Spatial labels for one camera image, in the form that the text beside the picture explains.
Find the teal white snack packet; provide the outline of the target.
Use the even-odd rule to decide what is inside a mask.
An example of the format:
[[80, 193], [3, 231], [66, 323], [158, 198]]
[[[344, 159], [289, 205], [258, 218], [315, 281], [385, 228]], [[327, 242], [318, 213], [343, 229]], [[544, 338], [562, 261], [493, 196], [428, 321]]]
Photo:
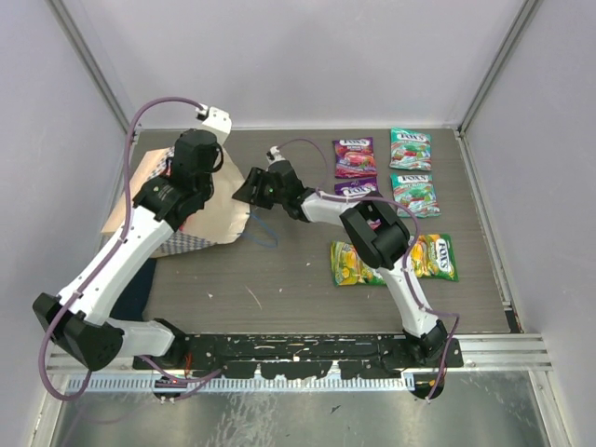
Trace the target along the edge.
[[441, 215], [433, 178], [428, 175], [390, 176], [394, 200], [406, 207], [416, 218]]

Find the purple snack packet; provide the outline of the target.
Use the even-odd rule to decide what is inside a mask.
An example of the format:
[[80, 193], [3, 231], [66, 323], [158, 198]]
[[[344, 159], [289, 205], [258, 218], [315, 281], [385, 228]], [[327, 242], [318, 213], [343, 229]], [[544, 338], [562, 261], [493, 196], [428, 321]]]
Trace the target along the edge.
[[335, 140], [332, 144], [336, 179], [359, 179], [377, 175], [372, 137]]
[[341, 202], [346, 205], [357, 206], [359, 199], [367, 196], [380, 196], [378, 183], [375, 177], [351, 179], [346, 182], [337, 183], [334, 186], [334, 193], [341, 196]]

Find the green snack packet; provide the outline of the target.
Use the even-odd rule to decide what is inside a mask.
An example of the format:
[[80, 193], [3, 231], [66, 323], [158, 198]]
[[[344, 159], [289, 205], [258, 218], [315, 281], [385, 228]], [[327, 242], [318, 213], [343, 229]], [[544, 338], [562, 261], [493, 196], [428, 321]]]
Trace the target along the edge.
[[372, 285], [385, 286], [381, 275], [359, 258], [350, 243], [331, 243], [331, 271], [335, 286]]
[[448, 234], [421, 235], [410, 254], [417, 278], [440, 278], [458, 282], [452, 238]]

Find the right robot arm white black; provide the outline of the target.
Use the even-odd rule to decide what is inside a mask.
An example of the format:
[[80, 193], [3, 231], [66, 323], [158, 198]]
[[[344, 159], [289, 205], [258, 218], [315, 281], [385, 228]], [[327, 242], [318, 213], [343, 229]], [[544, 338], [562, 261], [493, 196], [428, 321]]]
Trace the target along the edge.
[[294, 220], [343, 227], [361, 261], [388, 287], [412, 362], [427, 367], [446, 360], [451, 335], [415, 276], [410, 259], [413, 239], [387, 199], [377, 193], [334, 196], [306, 187], [287, 160], [268, 169], [251, 169], [233, 199], [268, 210], [279, 205]]

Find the dark navy cloth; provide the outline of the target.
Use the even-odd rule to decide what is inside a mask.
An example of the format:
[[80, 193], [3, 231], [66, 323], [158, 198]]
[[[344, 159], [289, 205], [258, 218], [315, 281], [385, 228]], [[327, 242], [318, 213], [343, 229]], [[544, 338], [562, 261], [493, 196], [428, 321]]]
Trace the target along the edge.
[[148, 259], [121, 292], [110, 317], [125, 321], [143, 321], [156, 271], [156, 259]]

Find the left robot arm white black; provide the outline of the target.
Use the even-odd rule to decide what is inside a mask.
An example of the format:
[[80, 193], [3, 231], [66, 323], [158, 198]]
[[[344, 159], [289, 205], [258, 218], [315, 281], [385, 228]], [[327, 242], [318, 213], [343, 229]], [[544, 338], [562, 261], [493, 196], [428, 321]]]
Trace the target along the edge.
[[163, 319], [125, 321], [111, 313], [145, 261], [212, 197], [212, 175], [223, 162], [214, 133], [181, 134], [169, 172], [142, 186], [122, 229], [77, 279], [55, 296], [42, 293], [35, 299], [34, 313], [57, 346], [93, 372], [128, 356], [153, 356], [166, 369], [183, 364], [183, 332]]

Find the teal mint candy packet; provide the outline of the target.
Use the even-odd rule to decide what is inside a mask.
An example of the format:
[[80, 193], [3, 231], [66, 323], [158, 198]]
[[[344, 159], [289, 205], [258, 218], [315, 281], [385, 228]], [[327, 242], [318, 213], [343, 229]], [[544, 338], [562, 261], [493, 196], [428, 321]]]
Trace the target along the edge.
[[431, 171], [431, 143], [429, 134], [408, 129], [390, 130], [390, 161], [392, 169]]

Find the blue checkered paper bag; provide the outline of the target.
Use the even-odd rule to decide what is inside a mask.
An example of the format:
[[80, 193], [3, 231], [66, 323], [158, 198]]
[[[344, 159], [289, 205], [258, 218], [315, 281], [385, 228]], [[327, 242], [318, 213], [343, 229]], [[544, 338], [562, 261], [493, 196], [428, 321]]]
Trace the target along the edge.
[[[167, 158], [173, 156], [173, 153], [173, 147], [162, 148], [148, 151], [142, 157], [129, 183], [133, 196], [140, 191], [145, 181], [164, 171]], [[151, 257], [159, 258], [230, 244], [241, 235], [248, 235], [244, 230], [251, 216], [250, 206], [232, 198], [245, 179], [225, 149], [223, 153], [223, 166], [213, 175], [214, 193], [204, 210], [190, 216], [182, 228], [162, 243]], [[119, 229], [124, 218], [125, 197], [122, 194], [103, 225], [101, 234], [112, 235]]]

